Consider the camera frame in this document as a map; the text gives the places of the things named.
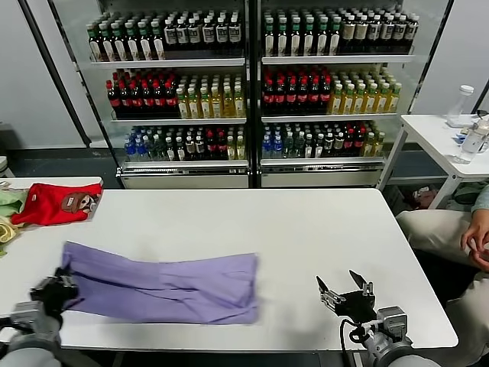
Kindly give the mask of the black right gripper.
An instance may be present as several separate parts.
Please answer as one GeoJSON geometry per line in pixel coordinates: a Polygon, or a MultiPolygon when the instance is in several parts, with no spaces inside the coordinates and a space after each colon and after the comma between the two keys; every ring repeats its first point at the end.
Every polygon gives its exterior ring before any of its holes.
{"type": "Polygon", "coordinates": [[[320,300],[327,307],[332,307],[337,316],[349,317],[353,323],[367,323],[376,320],[374,283],[366,281],[360,274],[352,270],[349,271],[349,274],[359,290],[343,294],[331,291],[324,281],[316,276],[320,300]]]}

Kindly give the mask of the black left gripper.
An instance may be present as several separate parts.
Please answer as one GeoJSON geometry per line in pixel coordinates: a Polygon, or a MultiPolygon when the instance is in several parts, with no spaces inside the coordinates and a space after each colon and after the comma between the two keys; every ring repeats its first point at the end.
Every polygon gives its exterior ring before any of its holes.
{"type": "Polygon", "coordinates": [[[70,267],[58,267],[53,276],[43,279],[31,288],[32,301],[40,301],[50,314],[61,314],[66,305],[78,298],[78,287],[73,282],[70,267]]]}

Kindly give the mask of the person right hand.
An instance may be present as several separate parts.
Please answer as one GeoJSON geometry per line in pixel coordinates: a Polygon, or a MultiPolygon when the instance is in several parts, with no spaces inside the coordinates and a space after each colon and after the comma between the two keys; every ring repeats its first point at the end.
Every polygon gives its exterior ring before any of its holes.
{"type": "Polygon", "coordinates": [[[470,250],[479,254],[486,252],[488,240],[488,218],[473,216],[468,229],[461,237],[461,250],[470,248],[470,250]]]}

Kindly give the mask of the person left hand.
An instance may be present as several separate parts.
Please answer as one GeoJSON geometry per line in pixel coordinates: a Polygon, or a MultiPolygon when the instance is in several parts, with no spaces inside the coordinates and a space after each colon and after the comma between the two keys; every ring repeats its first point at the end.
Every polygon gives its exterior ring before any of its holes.
{"type": "Polygon", "coordinates": [[[469,252],[469,258],[471,262],[481,271],[486,273],[489,272],[489,261],[484,257],[483,252],[471,250],[469,252]]]}

